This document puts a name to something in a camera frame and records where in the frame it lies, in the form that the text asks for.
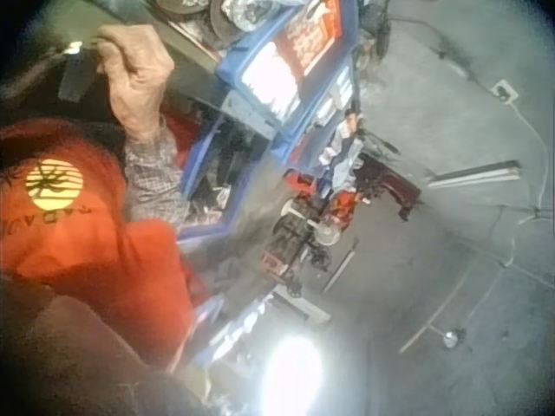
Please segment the hand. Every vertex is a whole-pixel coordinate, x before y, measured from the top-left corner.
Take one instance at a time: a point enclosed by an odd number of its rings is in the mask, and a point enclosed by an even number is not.
[[[172,58],[152,26],[101,26],[98,36],[99,69],[108,76],[115,117],[133,139],[154,140]]]

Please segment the metal bar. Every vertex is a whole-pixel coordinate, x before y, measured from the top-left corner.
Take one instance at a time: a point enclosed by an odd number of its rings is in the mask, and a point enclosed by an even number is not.
[[[343,271],[345,270],[347,265],[349,265],[351,259],[353,258],[353,256],[356,253],[355,249],[356,249],[357,245],[358,245],[358,238],[355,238],[353,246],[349,249],[349,251],[347,252],[345,257],[343,258],[343,260],[339,264],[339,267],[337,268],[336,272],[333,275],[331,275],[330,279],[328,280],[326,285],[323,287],[322,293],[326,293],[328,290],[331,289],[331,287],[335,284],[335,282],[337,281],[339,276],[343,273]]]

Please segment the electrical cord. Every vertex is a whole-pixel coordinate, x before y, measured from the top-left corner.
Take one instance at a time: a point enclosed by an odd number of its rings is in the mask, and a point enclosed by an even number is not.
[[[430,48],[430,49],[432,49],[438,55],[438,57],[440,59],[445,59],[445,57],[449,57],[450,58],[449,61],[451,62],[450,67],[453,70],[455,70],[455,72],[457,72],[457,74],[466,78],[468,81],[471,81],[471,82],[475,83],[484,92],[486,92],[489,95],[491,95],[492,97],[494,97],[496,101],[500,101],[499,96],[497,96],[489,88],[487,88],[486,86],[481,84],[480,81],[477,79],[477,77],[475,75],[473,75],[472,71],[470,71],[470,69],[466,68],[463,64],[458,62],[457,59],[455,59],[453,56],[451,56],[448,53],[448,51],[450,49],[452,49],[450,47],[450,43],[449,43],[448,39],[436,27],[434,27],[433,25],[431,25],[427,22],[423,22],[421,20],[413,19],[413,18],[405,17],[405,16],[389,15],[388,19],[390,21],[419,24],[423,27],[428,28],[430,31],[432,31],[435,34],[435,36],[438,38],[438,41],[440,43],[440,50],[435,50],[433,48]],[[531,192],[532,187],[531,187],[531,184],[528,180],[526,181],[526,183],[528,185],[528,204],[532,207],[532,209],[534,211],[534,214],[520,220],[517,223],[517,226],[515,228],[513,237],[511,238],[510,257],[504,263],[504,265],[506,267],[510,266],[514,262],[514,254],[515,254],[515,251],[516,251],[516,235],[517,235],[517,232],[518,232],[518,228],[522,224],[525,224],[529,221],[549,220],[548,218],[539,218],[538,217],[538,214],[542,210],[542,203],[543,203],[543,198],[544,198],[544,194],[545,194],[545,188],[547,187],[547,176],[549,175],[549,151],[547,149],[547,146],[545,145],[545,142],[542,140],[541,136],[539,135],[538,131],[532,126],[532,124],[530,124],[530,122],[526,119],[526,117],[524,115],[522,115],[522,113],[519,111],[519,109],[513,103],[509,103],[508,105],[517,114],[517,117],[519,117],[520,121],[522,121],[532,131],[533,136],[539,141],[539,144],[542,148],[542,153],[545,155],[545,163],[544,163],[545,164],[545,169],[544,169],[544,175],[543,175],[543,180],[542,180],[542,183],[541,183],[541,187],[539,189],[538,202],[537,202],[536,205],[534,205],[534,203],[532,202],[532,192]]]

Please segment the blue metal shelf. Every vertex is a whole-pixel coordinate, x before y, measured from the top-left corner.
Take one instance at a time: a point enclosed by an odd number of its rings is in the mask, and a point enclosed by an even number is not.
[[[193,195],[196,185],[199,183],[199,175],[202,173],[202,166],[206,163],[206,155],[223,120],[224,116],[220,114],[216,120],[206,123],[199,133],[201,139],[189,152],[181,177],[181,192],[185,199],[189,199]],[[193,240],[223,237],[229,234],[261,160],[251,158],[243,168],[237,183],[232,186],[232,192],[222,218],[216,224],[193,225],[184,228],[178,235],[178,244],[189,244]]]
[[[232,47],[222,62],[216,74],[233,88],[237,89],[251,104],[279,132],[292,134],[299,130],[305,116],[315,103],[325,95],[327,86],[332,83],[338,68],[343,66],[345,58],[350,56],[358,43],[358,6],[356,0],[342,0],[340,2],[342,36],[337,39],[324,54],[317,65],[303,79],[298,94],[301,103],[285,121],[280,121],[262,104],[252,91],[242,82],[243,73],[251,64],[258,52],[278,36],[285,25],[301,10],[301,7],[284,9],[276,17],[243,37],[236,46]]]
[[[304,131],[314,119],[318,109],[324,103],[324,100],[328,98],[328,93],[346,66],[349,66],[349,77],[353,83],[354,89],[355,74],[351,56],[343,60],[342,64],[343,65],[334,73],[334,77],[330,83],[323,88],[324,94],[314,103],[310,111],[306,113],[299,128],[292,134],[279,133],[273,140],[271,154],[277,157],[283,165],[291,167],[301,173],[313,173],[313,168],[318,164],[318,156],[322,154],[323,149],[330,143],[332,134],[343,119],[344,110],[338,110],[325,127],[312,129],[306,137],[304,137]],[[299,155],[298,161],[291,162],[291,154],[295,151],[297,146],[303,147],[302,153]]]

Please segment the electrical outlet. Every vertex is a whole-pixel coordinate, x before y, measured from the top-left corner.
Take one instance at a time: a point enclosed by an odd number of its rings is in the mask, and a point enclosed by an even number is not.
[[[499,98],[499,101],[503,104],[511,104],[519,98],[519,93],[517,93],[515,89],[505,80],[499,81],[492,89],[490,89],[490,91],[493,95]]]

